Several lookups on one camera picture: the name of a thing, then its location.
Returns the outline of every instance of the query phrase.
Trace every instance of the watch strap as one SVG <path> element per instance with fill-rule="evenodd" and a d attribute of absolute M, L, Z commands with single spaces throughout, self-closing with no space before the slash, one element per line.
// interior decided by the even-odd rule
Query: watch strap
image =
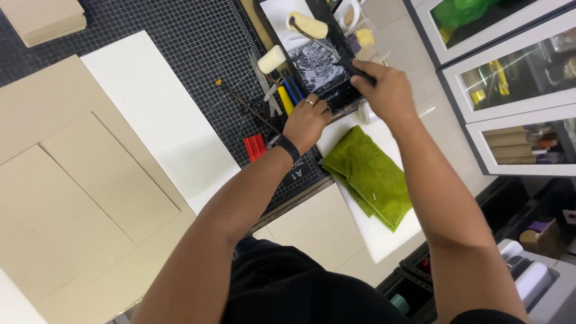
<path fill-rule="evenodd" d="M 292 144 L 292 142 L 290 142 L 290 140 L 287 139 L 284 135 L 280 136 L 278 142 L 276 142 L 276 145 L 282 147 L 288 152 L 288 154 L 292 157 L 292 160 L 294 160 L 294 164 L 296 164 L 296 161 L 300 159 L 300 152 L 296 146 L 294 146 L 294 144 Z"/>

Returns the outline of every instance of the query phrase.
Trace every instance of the roller handle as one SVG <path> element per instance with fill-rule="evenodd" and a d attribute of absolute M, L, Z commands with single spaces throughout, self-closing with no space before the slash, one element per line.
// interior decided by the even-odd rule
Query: roller handle
<path fill-rule="evenodd" d="M 376 79 L 374 77 L 369 76 L 365 72 L 358 70 L 354 65 L 352 65 L 352 61 L 350 61 L 346 58 L 341 58 L 338 60 L 338 62 L 335 63 L 335 65 L 339 65 L 339 66 L 343 67 L 346 71 L 348 71 L 350 76 L 363 77 L 364 79 L 368 80 L 368 82 L 372 86 L 376 86 Z"/>

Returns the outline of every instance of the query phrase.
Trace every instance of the green towel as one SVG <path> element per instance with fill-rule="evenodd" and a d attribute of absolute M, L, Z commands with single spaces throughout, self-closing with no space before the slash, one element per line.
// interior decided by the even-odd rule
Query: green towel
<path fill-rule="evenodd" d="M 322 166 L 346 186 L 368 217 L 378 217 L 392 232 L 412 208 L 404 172 L 360 126 L 340 139 Z"/>

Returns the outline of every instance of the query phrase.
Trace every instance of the yellow handle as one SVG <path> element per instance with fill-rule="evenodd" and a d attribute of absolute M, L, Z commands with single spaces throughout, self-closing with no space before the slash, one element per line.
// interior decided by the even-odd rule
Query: yellow handle
<path fill-rule="evenodd" d="M 282 99 L 282 104 L 284 105 L 284 109 L 286 109 L 286 113 L 290 116 L 292 110 L 294 110 L 294 105 L 292 104 L 290 97 L 288 97 L 286 89 L 283 86 L 279 87 L 278 94 L 280 95 L 280 99 Z"/>

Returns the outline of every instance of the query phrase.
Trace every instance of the black cutting mat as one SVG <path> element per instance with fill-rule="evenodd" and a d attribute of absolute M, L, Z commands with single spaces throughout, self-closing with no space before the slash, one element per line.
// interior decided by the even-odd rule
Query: black cutting mat
<path fill-rule="evenodd" d="M 260 58 L 265 49 L 239 0 L 79 2 L 87 29 L 33 48 L 24 46 L 0 12 L 0 86 L 145 29 L 238 165 L 249 164 L 242 139 L 269 130 L 243 115 L 239 103 L 214 85 L 222 78 L 243 98 L 264 94 L 247 52 Z M 302 165 L 282 180 L 267 210 L 327 176 L 318 159 L 315 148 L 306 153 Z"/>

